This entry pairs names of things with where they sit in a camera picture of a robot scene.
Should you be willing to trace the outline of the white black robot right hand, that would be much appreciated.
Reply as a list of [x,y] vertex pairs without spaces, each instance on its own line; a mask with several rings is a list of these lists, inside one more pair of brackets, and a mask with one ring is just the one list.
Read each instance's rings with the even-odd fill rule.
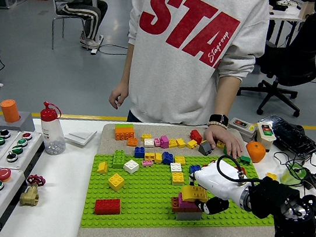
[[190,179],[196,181],[199,186],[214,195],[207,202],[195,201],[195,205],[204,213],[213,215],[227,210],[230,199],[242,210],[248,210],[248,184],[240,186],[238,182],[232,182],[222,176],[217,169],[218,162],[219,168],[224,175],[238,180],[238,170],[220,159],[195,171],[189,175]]

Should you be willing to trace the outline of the person's right hand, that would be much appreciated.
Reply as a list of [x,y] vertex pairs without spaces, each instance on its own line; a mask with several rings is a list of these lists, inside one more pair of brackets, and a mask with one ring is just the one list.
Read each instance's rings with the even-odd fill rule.
[[114,109],[118,109],[124,103],[125,99],[128,97],[129,93],[128,83],[120,82],[111,92],[109,96],[110,105]]

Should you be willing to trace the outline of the person's left hand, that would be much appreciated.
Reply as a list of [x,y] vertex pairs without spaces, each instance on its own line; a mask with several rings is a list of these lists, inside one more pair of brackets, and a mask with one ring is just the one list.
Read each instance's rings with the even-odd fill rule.
[[234,159],[241,156],[243,147],[240,140],[232,133],[219,125],[211,125],[205,130],[205,139],[210,143],[212,149],[216,148],[216,142],[225,144],[227,154]]

